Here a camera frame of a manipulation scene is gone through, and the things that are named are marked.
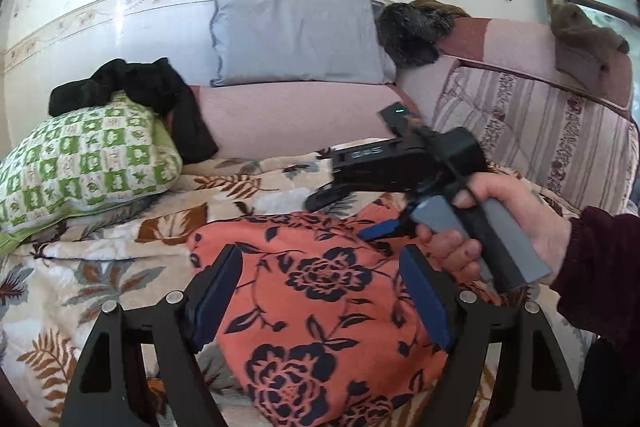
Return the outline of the dark red sleeve forearm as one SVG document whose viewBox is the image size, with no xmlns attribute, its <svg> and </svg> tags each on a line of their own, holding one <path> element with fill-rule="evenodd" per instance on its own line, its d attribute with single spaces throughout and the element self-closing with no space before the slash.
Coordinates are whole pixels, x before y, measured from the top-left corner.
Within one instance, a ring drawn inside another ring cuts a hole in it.
<svg viewBox="0 0 640 427">
<path fill-rule="evenodd" d="M 585 426 L 639 424 L 639 218 L 588 207 L 572 221 L 558 310 L 596 334 L 578 384 Z"/>
</svg>

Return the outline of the right hand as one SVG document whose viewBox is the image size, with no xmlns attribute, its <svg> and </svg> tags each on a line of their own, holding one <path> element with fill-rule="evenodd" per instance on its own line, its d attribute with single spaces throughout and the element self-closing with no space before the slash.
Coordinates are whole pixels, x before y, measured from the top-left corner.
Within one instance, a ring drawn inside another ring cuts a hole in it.
<svg viewBox="0 0 640 427">
<path fill-rule="evenodd" d="M 551 285 L 560 274 L 572 225 L 505 174 L 477 173 L 454 196 L 433 195 L 411 213 L 428 262 L 462 283 L 506 289 Z"/>
</svg>

